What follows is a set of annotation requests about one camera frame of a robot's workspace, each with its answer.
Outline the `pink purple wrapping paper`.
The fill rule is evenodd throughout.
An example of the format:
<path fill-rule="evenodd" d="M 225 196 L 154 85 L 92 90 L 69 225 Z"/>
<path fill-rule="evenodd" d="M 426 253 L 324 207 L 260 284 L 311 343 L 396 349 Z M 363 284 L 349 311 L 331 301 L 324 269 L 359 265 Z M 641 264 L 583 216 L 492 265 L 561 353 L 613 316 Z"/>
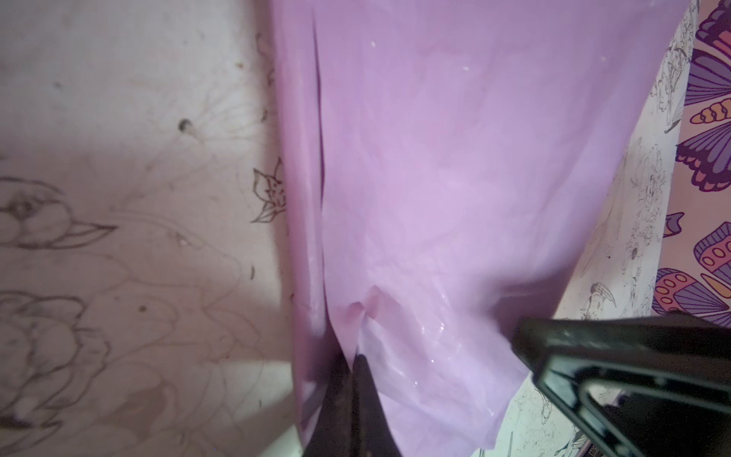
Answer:
<path fill-rule="evenodd" d="M 273 1 L 298 430 L 369 362 L 405 456 L 493 449 L 685 1 Z"/>

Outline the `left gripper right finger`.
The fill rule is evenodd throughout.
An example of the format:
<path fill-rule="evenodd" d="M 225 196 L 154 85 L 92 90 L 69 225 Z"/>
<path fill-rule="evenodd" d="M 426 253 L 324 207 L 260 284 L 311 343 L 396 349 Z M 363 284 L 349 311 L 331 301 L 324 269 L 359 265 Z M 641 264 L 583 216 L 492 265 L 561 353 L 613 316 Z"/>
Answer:
<path fill-rule="evenodd" d="M 369 362 L 363 354 L 354 359 L 350 455 L 401 457 L 375 386 Z"/>

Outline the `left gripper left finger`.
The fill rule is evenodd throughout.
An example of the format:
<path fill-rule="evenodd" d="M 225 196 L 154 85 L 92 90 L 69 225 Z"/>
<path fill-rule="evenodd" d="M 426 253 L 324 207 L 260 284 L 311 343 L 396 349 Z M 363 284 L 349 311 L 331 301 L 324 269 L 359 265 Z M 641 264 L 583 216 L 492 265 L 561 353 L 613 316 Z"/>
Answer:
<path fill-rule="evenodd" d="M 349 457 L 352 434 L 352 373 L 339 355 L 330 373 L 323 405 L 304 457 Z"/>

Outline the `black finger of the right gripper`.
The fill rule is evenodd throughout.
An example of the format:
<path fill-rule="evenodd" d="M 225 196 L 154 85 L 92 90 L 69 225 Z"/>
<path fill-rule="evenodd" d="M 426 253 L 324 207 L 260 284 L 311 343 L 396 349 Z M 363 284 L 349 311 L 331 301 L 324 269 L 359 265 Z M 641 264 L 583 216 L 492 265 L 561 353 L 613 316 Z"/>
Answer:
<path fill-rule="evenodd" d="M 730 331 L 688 314 L 524 318 L 533 384 L 606 456 L 730 453 Z"/>

